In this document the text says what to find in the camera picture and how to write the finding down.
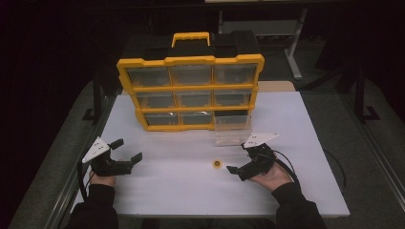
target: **person's left hand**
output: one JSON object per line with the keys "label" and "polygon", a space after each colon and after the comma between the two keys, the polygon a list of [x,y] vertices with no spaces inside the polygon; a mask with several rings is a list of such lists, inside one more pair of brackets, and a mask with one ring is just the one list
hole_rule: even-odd
{"label": "person's left hand", "polygon": [[116,176],[99,177],[93,171],[90,171],[89,176],[92,177],[90,179],[90,184],[104,184],[111,187],[114,187],[114,185],[116,184]]}

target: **dark background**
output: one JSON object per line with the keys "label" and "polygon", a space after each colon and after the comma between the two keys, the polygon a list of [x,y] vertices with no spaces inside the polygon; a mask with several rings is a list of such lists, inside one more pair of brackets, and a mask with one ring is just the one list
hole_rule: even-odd
{"label": "dark background", "polygon": [[[111,6],[109,1],[93,2],[86,5]],[[112,2],[150,6],[153,1]],[[202,1],[171,4],[175,2]],[[107,94],[119,87],[116,63],[131,34],[217,31],[214,10],[89,9],[77,0],[0,3],[0,228],[9,224],[76,97],[93,75],[111,75],[102,79]],[[400,0],[310,7],[301,35],[327,39],[319,68],[333,70],[348,61],[358,62],[402,120],[404,11]],[[240,14],[254,19],[263,10]]]}

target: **yellow and black storage organizer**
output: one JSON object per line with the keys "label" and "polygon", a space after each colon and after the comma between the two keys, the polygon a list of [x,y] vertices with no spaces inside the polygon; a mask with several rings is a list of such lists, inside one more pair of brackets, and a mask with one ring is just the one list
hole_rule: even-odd
{"label": "yellow and black storage organizer", "polygon": [[117,68],[142,127],[172,132],[246,122],[264,64],[251,31],[187,32],[133,36]]}

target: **white table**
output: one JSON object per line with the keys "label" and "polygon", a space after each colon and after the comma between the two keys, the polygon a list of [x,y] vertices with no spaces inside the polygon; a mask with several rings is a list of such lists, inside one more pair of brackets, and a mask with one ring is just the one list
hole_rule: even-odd
{"label": "white table", "polygon": [[[309,115],[296,92],[259,93],[252,114],[255,133],[280,136],[267,144],[292,162],[307,199],[317,203],[323,217],[350,214],[322,151]],[[269,191],[240,181],[226,166],[250,161],[239,146],[216,147],[213,131],[145,132],[134,116],[128,95],[119,95],[102,138],[119,138],[124,145],[113,159],[129,160],[143,152],[133,173],[117,177],[114,207],[119,214],[146,217],[257,218],[271,217],[278,203]],[[214,169],[212,162],[223,162]],[[75,202],[82,201],[77,195]]]}

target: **black long-sleeve shirt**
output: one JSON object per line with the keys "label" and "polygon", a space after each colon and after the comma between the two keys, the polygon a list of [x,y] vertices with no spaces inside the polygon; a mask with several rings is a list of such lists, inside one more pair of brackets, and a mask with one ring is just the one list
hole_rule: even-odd
{"label": "black long-sleeve shirt", "polygon": [[[327,228],[314,202],[305,199],[295,183],[287,183],[271,193],[280,204],[276,213],[276,228],[325,229]],[[92,184],[89,197],[74,208],[65,229],[118,228],[117,212],[113,208],[115,189]]]}

